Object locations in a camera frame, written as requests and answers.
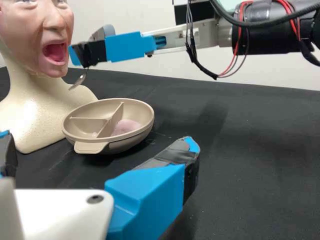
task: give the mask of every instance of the black tablecloth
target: black tablecloth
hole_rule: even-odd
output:
[[[82,72],[70,69],[65,80]],[[2,99],[5,68],[0,79]],[[192,136],[201,147],[199,184],[165,239],[320,238],[319,92],[98,70],[84,84],[99,99],[150,104],[151,134],[114,156],[78,155],[66,140],[19,154],[17,188],[103,189],[107,179]]]

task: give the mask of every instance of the mannequin head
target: mannequin head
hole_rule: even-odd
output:
[[[1,51],[31,74],[67,74],[73,29],[67,0],[0,0]]]

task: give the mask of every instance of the bowl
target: bowl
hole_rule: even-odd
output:
[[[80,106],[62,123],[62,132],[78,154],[118,154],[151,132],[155,112],[147,103],[109,98]]]

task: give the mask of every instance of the spoon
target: spoon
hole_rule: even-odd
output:
[[[82,74],[76,81],[75,83],[69,88],[69,91],[75,89],[76,87],[78,87],[79,85],[81,85],[87,78],[87,74],[88,74],[88,70],[89,68],[86,69],[85,73]]]

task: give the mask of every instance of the mannequin eye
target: mannequin eye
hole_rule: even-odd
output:
[[[17,0],[17,2],[23,2],[23,3],[34,3],[37,0]]]

